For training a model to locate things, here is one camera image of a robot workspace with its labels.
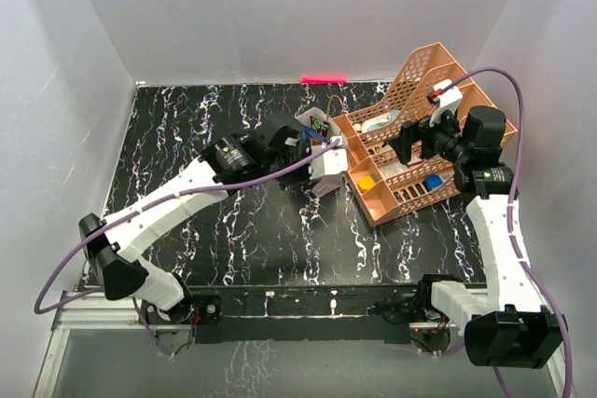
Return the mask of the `blue burts chips bag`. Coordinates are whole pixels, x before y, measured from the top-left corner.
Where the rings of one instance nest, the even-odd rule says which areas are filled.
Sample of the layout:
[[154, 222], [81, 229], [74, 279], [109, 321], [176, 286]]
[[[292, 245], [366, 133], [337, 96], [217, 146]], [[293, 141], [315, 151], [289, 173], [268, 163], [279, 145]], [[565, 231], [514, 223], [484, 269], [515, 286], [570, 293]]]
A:
[[304, 125], [302, 135], [305, 139], [310, 139], [314, 144], [326, 144], [327, 137], [313, 128]]

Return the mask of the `lilac paper bag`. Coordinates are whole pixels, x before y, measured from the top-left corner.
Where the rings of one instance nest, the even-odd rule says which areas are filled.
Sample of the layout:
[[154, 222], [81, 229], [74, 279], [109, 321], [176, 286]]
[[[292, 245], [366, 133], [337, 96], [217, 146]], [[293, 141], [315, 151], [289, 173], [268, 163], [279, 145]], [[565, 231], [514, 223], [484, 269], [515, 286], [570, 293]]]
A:
[[304, 126], [309, 148], [314, 153], [324, 151], [307, 166], [308, 185], [316, 198], [338, 189], [349, 169], [348, 139], [330, 115], [331, 102], [325, 110], [311, 107], [295, 115]]

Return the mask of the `purple m&m's bag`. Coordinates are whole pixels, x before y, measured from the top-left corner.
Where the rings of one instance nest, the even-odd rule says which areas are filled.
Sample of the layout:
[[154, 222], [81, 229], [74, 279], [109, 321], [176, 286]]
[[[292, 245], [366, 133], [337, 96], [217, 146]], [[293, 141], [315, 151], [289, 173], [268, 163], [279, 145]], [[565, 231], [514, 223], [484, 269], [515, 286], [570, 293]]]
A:
[[317, 117], [311, 117], [311, 128], [322, 137], [327, 137], [329, 133], [329, 123]]

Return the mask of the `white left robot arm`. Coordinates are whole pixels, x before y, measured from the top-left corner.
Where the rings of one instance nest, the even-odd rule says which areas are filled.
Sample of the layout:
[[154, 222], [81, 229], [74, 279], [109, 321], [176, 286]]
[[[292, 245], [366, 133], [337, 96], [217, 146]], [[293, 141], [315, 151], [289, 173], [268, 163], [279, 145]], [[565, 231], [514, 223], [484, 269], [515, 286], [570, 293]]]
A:
[[78, 223], [84, 253], [108, 300], [134, 297], [157, 306], [174, 323], [186, 320], [193, 301], [183, 281], [145, 260], [145, 251], [195, 213], [282, 171], [282, 185], [307, 179], [311, 154], [306, 128], [274, 114], [254, 130], [234, 132], [207, 145], [166, 184], [132, 206]]

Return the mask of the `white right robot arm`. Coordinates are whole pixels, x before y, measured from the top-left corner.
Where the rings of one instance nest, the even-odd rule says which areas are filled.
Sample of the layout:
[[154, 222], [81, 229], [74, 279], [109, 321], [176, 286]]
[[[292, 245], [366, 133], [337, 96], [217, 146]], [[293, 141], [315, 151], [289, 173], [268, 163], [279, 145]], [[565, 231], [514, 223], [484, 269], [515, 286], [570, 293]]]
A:
[[490, 106], [474, 106], [460, 126], [446, 111], [438, 123], [429, 117], [402, 124], [391, 140], [400, 162], [421, 144], [423, 159], [451, 163], [457, 190], [467, 200], [486, 278], [487, 296], [473, 295], [450, 275], [426, 274], [410, 308], [434, 321], [442, 315], [464, 334], [465, 352], [475, 366], [543, 367], [563, 342], [556, 316], [543, 303], [522, 267], [527, 258], [510, 238], [518, 229], [508, 193], [514, 173], [501, 162], [506, 116]]

